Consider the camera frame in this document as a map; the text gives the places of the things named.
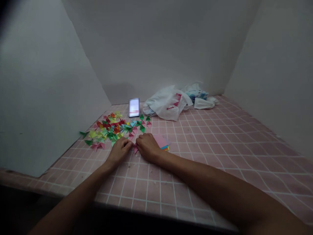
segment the pink grid mat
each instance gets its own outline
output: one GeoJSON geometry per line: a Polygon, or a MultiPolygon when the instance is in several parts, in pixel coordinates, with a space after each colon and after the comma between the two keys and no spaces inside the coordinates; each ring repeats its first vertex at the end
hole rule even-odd
{"type": "MultiPolygon", "coordinates": [[[[183,111],[177,122],[152,117],[152,128],[146,127],[146,132],[167,137],[174,154],[217,167],[251,183],[304,222],[313,224],[313,164],[236,103],[224,96],[216,98],[220,105],[211,110],[183,111]]],[[[115,111],[127,117],[128,105],[113,105],[105,114],[115,111]]],[[[138,130],[132,141],[140,134],[138,130]]],[[[110,149],[107,139],[106,149],[99,148],[95,153],[80,138],[40,178],[1,170],[0,183],[65,196],[105,162],[110,149]]],[[[103,184],[95,201],[235,229],[177,177],[149,164],[133,150],[103,184]]]]}

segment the white partition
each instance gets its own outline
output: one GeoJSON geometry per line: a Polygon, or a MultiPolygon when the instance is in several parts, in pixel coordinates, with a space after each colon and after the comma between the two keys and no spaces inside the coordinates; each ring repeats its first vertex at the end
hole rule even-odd
{"type": "Polygon", "coordinates": [[[195,81],[223,94],[260,1],[63,0],[112,104],[195,81]]]}
{"type": "Polygon", "coordinates": [[[19,2],[0,41],[0,167],[39,177],[111,104],[62,3],[19,2]]]}
{"type": "Polygon", "coordinates": [[[225,95],[313,160],[313,2],[263,0],[225,95]]]}

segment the phone screen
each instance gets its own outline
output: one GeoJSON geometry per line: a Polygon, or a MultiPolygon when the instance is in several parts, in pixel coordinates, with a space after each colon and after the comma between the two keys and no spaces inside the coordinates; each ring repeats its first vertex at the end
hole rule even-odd
{"type": "Polygon", "coordinates": [[[139,98],[129,100],[129,117],[139,116],[139,98]]]}

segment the white plastic bag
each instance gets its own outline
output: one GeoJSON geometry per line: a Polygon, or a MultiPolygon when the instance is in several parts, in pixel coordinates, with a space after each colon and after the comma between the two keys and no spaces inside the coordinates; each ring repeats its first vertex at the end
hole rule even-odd
{"type": "Polygon", "coordinates": [[[177,121],[182,110],[193,105],[191,99],[184,92],[169,86],[159,90],[152,97],[147,99],[143,105],[143,112],[154,116],[154,111],[160,118],[177,121]]]}
{"type": "Polygon", "coordinates": [[[196,98],[207,100],[207,98],[209,97],[208,92],[200,89],[199,83],[203,84],[203,82],[194,82],[188,84],[187,86],[185,86],[184,89],[182,89],[182,91],[189,96],[193,103],[195,103],[196,98]]]}
{"type": "Polygon", "coordinates": [[[211,109],[216,104],[219,104],[219,101],[214,97],[209,97],[207,100],[195,98],[195,109],[211,109]]]}

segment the finger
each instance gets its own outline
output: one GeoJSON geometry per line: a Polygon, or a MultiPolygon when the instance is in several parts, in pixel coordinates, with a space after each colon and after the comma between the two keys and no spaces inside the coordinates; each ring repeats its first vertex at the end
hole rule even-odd
{"type": "Polygon", "coordinates": [[[122,138],[120,138],[122,141],[122,146],[124,147],[127,143],[131,142],[129,139],[126,139],[124,136],[122,138]]]}
{"type": "Polygon", "coordinates": [[[136,139],[136,144],[137,144],[137,145],[140,145],[140,144],[141,144],[141,141],[142,141],[142,140],[141,140],[140,138],[137,138],[137,139],[136,139]]]}
{"type": "Polygon", "coordinates": [[[142,154],[142,148],[139,145],[137,145],[137,148],[138,148],[140,154],[142,154]]]}
{"type": "Polygon", "coordinates": [[[125,145],[125,147],[123,148],[126,152],[128,152],[130,149],[131,149],[131,147],[133,147],[133,143],[130,141],[130,142],[128,142],[126,145],[125,145]]]}

